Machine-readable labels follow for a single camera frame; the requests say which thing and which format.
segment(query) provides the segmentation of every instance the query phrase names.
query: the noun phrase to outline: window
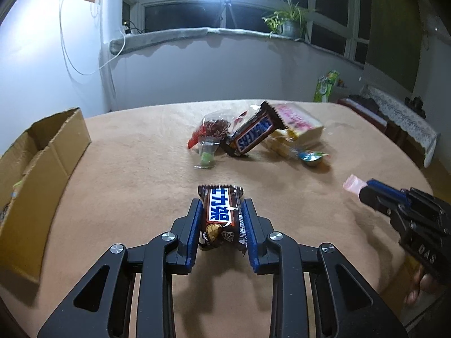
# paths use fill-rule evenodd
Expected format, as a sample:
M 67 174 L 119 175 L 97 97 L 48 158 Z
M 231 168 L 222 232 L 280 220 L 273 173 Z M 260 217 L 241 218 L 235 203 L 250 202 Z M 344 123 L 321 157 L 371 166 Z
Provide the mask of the window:
M 123 19 L 133 33 L 177 28 L 228 28 L 269 33 L 262 16 L 281 9 L 279 0 L 232 0 L 236 26 L 224 0 L 123 0 Z M 310 9 L 306 39 L 359 64 L 366 60 L 371 0 L 293 0 Z

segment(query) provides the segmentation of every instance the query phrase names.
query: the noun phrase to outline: pink candy wrapper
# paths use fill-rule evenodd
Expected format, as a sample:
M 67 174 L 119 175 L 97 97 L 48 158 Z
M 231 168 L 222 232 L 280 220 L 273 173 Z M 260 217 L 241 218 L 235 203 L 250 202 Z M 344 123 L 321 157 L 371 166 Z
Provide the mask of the pink candy wrapper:
M 362 179 L 357 178 L 354 174 L 351 174 L 347 181 L 344 182 L 343 188 L 348 192 L 359 195 L 363 187 L 366 187 L 367 183 Z

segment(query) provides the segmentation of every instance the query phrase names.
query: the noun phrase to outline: hand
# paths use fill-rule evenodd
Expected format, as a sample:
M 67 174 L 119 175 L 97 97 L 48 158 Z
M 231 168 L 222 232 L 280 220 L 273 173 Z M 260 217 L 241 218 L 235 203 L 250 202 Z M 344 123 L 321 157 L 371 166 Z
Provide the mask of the hand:
M 410 290 L 404 299 L 404 304 L 412 306 L 418 300 L 418 296 L 421 291 L 428 293 L 434 293 L 438 290 L 440 284 L 429 273 L 426 273 L 425 268 L 420 265 L 415 271 L 414 277 L 410 284 Z

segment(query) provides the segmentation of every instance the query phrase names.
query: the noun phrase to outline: tan tablecloth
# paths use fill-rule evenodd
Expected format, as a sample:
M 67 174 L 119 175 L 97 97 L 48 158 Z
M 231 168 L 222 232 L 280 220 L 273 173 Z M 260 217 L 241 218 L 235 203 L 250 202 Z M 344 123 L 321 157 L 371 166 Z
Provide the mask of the tan tablecloth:
M 427 181 L 375 127 L 348 108 L 328 103 L 301 105 L 325 124 L 322 142 L 331 154 L 329 169 L 285 161 L 261 145 L 248 159 L 223 155 L 211 170 L 194 169 L 198 155 L 186 149 L 186 142 L 202 117 L 221 108 L 240 113 L 260 102 L 171 104 L 87 119 L 92 143 L 53 221 L 39 289 L 8 273 L 0 275 L 1 296 L 24 330 L 35 337 L 112 244 L 133 247 L 168 230 L 175 218 L 186 214 L 202 183 L 242 186 L 258 214 L 269 218 L 276 230 L 311 246 L 335 244 L 376 290 L 384 289 L 404 261 L 398 235 L 386 217 L 341 186 L 356 174 L 431 192 Z M 177 336 L 267 336 L 271 283 L 269 276 L 254 275 L 239 252 L 198 252 L 193 272 L 173 279 Z

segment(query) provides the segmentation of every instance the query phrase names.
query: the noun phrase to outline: white cable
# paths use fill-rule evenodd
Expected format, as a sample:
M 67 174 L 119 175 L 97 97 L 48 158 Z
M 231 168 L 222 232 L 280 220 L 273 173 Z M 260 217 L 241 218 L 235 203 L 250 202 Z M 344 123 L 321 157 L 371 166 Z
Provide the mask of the white cable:
M 63 55 L 66 56 L 66 58 L 67 58 L 67 60 L 69 61 L 70 65 L 72 66 L 72 68 L 73 68 L 76 72 L 78 72 L 79 74 L 81 74 L 81 75 L 83 75 L 83 76 L 90 76 L 90 75 L 92 75 L 92 74 L 95 74 L 97 71 L 100 71 L 101 69 L 103 69 L 103 67 L 105 67 L 107 64 L 109 64 L 112 60 L 114 60 L 115 58 L 117 58 L 117 57 L 122 53 L 122 51 L 123 51 L 123 49 L 124 49 L 124 47 L 125 47 L 125 39 L 126 39 L 126 38 L 125 38 L 125 34 L 124 34 L 123 31 L 120 30 L 121 34 L 123 35 L 123 45 L 122 45 L 122 48 L 120 49 L 120 51 L 119 51 L 114 57 L 112 57 L 112 58 L 109 59 L 107 62 L 105 62 L 102 66 L 100 66 L 98 69 L 96 69 L 96 71 L 91 72 L 91 73 L 89 73 L 89 74 L 85 74 L 85 73 L 83 73 L 83 72 L 78 71 L 78 70 L 75 68 L 75 66 L 74 66 L 74 64 L 72 63 L 72 61 L 70 60 L 70 58 L 69 58 L 69 55 L 68 55 L 67 50 L 66 50 L 66 44 L 65 44 L 65 42 L 64 42 L 63 26 L 62 26 L 62 23 L 61 23 L 61 11 L 62 11 L 62 9 L 63 9 L 63 2 L 64 2 L 64 0 L 59 0 L 59 34 L 60 34 L 60 37 L 61 37 L 61 47 L 62 47 L 62 49 L 63 49 Z

